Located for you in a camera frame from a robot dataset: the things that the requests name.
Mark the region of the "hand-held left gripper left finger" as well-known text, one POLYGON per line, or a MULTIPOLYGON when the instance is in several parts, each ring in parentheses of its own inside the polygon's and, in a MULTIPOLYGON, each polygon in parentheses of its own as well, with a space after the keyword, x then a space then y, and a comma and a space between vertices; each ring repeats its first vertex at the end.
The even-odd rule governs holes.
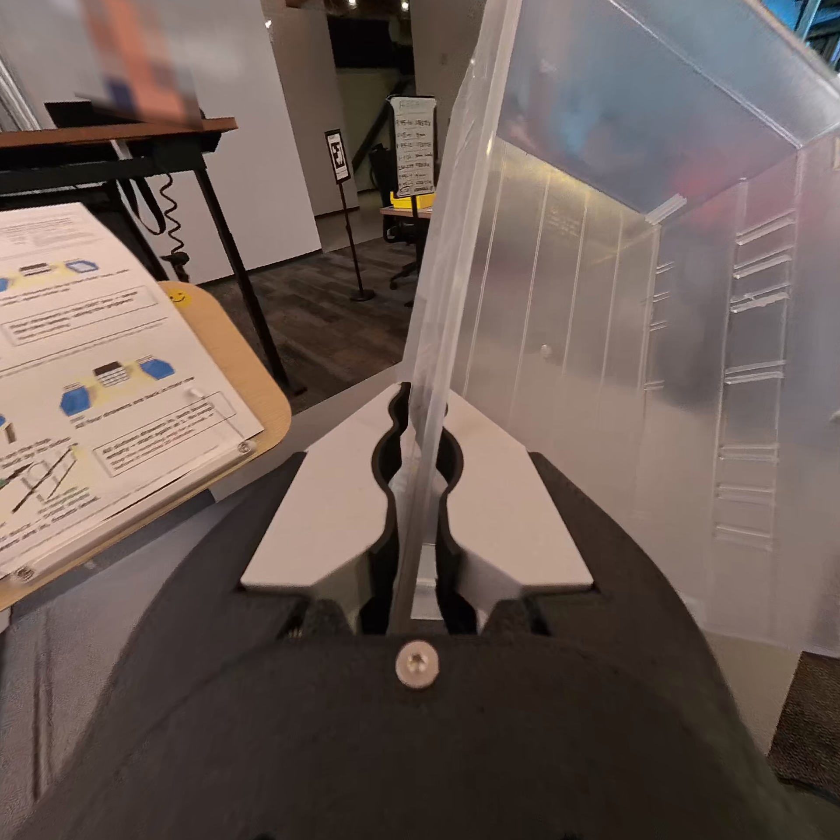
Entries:
POLYGON ((394 427, 386 387, 307 449, 240 583, 250 592, 337 603, 350 621, 372 598, 370 551, 385 536, 390 488, 376 446, 394 427))

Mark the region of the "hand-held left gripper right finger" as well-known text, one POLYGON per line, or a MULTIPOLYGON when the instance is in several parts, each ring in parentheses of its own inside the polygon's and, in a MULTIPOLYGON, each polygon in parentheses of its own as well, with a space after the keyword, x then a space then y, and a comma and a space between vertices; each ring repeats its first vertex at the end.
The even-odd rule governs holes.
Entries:
POLYGON ((502 601, 590 591, 592 574, 525 446, 455 392, 444 431, 460 456, 444 499, 463 557, 456 594, 487 619, 502 601))

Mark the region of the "large clear plastic drawer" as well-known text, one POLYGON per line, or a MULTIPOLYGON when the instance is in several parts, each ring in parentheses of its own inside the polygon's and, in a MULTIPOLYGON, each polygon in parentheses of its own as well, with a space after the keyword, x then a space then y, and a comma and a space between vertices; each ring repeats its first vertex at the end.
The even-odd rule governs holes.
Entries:
POLYGON ((406 362, 699 624, 838 657, 838 75, 761 2, 485 2, 406 362))

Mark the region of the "white instruction sheet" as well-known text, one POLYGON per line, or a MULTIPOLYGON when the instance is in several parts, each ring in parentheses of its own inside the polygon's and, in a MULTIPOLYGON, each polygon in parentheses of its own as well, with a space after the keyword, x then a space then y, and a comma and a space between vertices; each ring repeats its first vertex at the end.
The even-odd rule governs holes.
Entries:
POLYGON ((2 212, 2 578, 31 581, 251 456, 263 426, 81 204, 2 212))

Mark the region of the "black office chair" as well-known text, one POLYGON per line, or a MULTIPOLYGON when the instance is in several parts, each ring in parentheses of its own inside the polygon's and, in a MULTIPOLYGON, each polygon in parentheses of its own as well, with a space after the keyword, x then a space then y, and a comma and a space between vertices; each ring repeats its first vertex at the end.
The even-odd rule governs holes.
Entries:
MULTIPOLYGON (((393 201, 392 189, 395 184, 395 154, 382 143, 376 143, 371 147, 368 159, 371 167, 371 181, 380 195, 382 207, 391 207, 393 201)), ((412 274, 418 275, 422 250, 421 234, 425 233, 426 228, 408 217, 382 214, 381 218, 383 238, 386 243, 390 245, 409 245, 414 247, 415 250, 414 260, 389 279, 389 288, 394 291, 397 289, 400 280, 404 280, 412 274)))

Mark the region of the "sign stand with tag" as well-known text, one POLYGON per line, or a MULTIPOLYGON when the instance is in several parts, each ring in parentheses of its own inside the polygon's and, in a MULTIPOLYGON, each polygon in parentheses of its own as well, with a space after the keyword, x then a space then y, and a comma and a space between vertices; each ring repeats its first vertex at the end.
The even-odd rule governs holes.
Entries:
POLYGON ((366 289, 363 285, 361 267, 356 253, 352 227, 350 224, 350 210, 344 193, 344 184, 350 179, 351 172, 344 149, 343 136, 340 129, 331 129, 326 131, 324 136, 329 149, 334 181, 339 189, 339 198, 342 205, 344 219, 344 230, 349 240, 349 247, 356 279, 356 289, 351 293, 350 299, 353 302, 371 301, 375 297, 375 292, 371 289, 366 289))

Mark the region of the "small whiteboard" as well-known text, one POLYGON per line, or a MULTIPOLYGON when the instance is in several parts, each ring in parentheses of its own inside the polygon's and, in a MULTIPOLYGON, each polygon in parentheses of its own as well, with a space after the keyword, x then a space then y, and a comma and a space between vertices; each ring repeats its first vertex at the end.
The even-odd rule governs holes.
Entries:
POLYGON ((431 97, 390 96, 397 198, 434 193, 437 181, 437 103, 431 97))

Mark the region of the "black-framed wooden desk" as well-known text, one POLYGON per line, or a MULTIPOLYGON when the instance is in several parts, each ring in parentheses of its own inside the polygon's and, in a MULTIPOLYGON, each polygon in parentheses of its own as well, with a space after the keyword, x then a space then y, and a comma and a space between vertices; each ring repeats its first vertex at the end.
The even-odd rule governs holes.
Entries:
POLYGON ((167 194, 173 175, 193 174, 269 372, 287 396, 303 394, 306 386, 290 376, 280 357, 205 162, 223 135, 238 128, 236 120, 205 119, 200 112, 196 127, 176 127, 131 118, 84 99, 45 106, 56 122, 54 129, 2 133, 2 211, 81 203, 129 247, 153 278, 168 280, 168 265, 179 281, 189 282, 181 226, 157 203, 149 179, 166 176, 161 197, 175 204, 167 194))

